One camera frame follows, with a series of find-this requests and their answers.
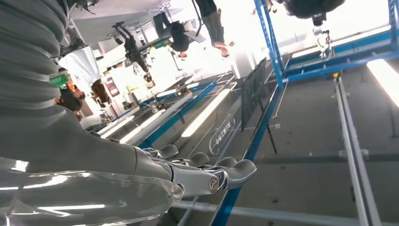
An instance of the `metal bracket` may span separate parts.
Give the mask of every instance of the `metal bracket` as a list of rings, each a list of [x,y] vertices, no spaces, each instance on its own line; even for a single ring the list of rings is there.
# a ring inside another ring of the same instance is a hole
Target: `metal bracket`
[[[369,159],[369,151],[368,151],[367,149],[361,149],[361,153],[362,153],[362,156],[363,156],[363,159],[364,159],[364,160],[368,160],[368,159]],[[341,151],[339,151],[339,152],[338,152],[338,156],[339,156],[341,159],[348,159],[346,150],[341,150]]]

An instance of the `person's leg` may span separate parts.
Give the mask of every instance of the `person's leg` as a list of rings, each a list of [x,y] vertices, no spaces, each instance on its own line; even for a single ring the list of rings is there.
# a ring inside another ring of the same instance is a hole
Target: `person's leg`
[[[217,11],[216,4],[213,0],[195,0],[198,5],[201,17],[207,17]]]
[[[171,23],[170,23],[170,21],[169,21],[169,19],[168,19],[168,16],[166,15],[166,13],[165,13],[165,12],[162,12],[162,13],[161,13],[161,16],[162,16],[162,21],[163,21],[163,23],[165,24],[165,26],[166,26],[166,27],[169,27],[169,26],[171,25]]]
[[[163,37],[164,28],[163,28],[162,13],[154,16],[153,20],[154,20],[155,31],[157,32],[158,37]]]

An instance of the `prosthetic arm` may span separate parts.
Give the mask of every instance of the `prosthetic arm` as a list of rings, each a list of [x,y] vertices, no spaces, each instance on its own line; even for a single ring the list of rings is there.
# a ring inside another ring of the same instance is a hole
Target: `prosthetic arm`
[[[52,99],[51,60],[67,10],[56,0],[1,0],[0,225],[102,225],[146,220],[182,197],[241,186],[250,161],[207,165],[199,153],[170,160],[174,146],[141,150],[84,131]]]

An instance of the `metal rail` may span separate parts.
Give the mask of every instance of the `metal rail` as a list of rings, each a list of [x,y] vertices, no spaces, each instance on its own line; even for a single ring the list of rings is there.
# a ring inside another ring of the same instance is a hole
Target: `metal rail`
[[[192,209],[202,212],[214,212],[217,209],[217,205],[202,203],[202,202],[188,202],[180,201],[173,205],[175,208],[180,209]],[[359,220],[353,218],[342,218],[333,216],[323,216],[317,214],[307,214],[307,213],[294,213],[285,212],[278,210],[262,210],[254,208],[244,208],[244,207],[233,207],[231,214],[237,216],[263,218],[268,220],[282,220],[291,222],[300,222],[311,225],[324,225],[324,226],[359,226]],[[384,222],[384,226],[398,226],[397,223]]]
[[[338,99],[338,104],[341,105],[341,107],[343,105],[343,111],[344,111],[344,115],[342,115],[341,110],[340,110],[341,120],[342,120],[343,116],[346,118],[347,129],[349,131],[349,135],[350,135],[350,139],[351,139],[351,146],[353,147],[353,149],[351,150],[352,153],[350,153],[349,152],[350,150],[348,149],[348,146],[347,146],[348,144],[345,144],[347,151],[348,151],[348,153],[347,153],[348,159],[349,159],[349,155],[353,155],[353,157],[354,157],[354,159],[353,159],[354,161],[350,161],[349,165],[352,168],[355,167],[356,172],[359,174],[359,175],[351,174],[351,176],[352,176],[352,180],[355,180],[355,179],[358,180],[358,182],[360,184],[360,190],[358,190],[358,193],[363,196],[362,197],[363,201],[360,201],[360,199],[357,199],[356,204],[363,203],[364,208],[366,209],[367,221],[369,222],[369,224],[364,224],[364,225],[380,226],[381,225],[380,215],[378,214],[377,205],[375,204],[373,192],[371,190],[370,181],[368,179],[366,166],[363,161],[363,156],[362,156],[362,152],[361,152],[360,145],[359,145],[358,135],[356,134],[355,125],[353,123],[351,111],[349,109],[348,99],[346,98],[346,92],[345,92],[345,88],[343,87],[342,78],[339,77],[338,79],[335,80],[335,82],[336,82],[335,88],[337,89],[337,86],[339,87],[339,89],[337,90],[337,99],[338,99],[338,94],[340,92],[340,99]]]
[[[381,219],[371,191],[370,181],[341,77],[335,79],[335,91],[360,225],[380,226]]]

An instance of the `robotic finger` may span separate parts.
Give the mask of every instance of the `robotic finger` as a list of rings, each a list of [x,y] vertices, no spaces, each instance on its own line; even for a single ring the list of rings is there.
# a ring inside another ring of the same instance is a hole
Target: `robotic finger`
[[[171,175],[171,182],[183,189],[184,197],[213,194],[241,187],[256,172],[253,162],[237,162],[232,157],[224,158],[216,165],[209,165],[209,157],[205,153],[197,153],[189,159],[168,161],[178,153],[173,145],[159,151],[148,148],[143,151],[154,162],[167,169]]]

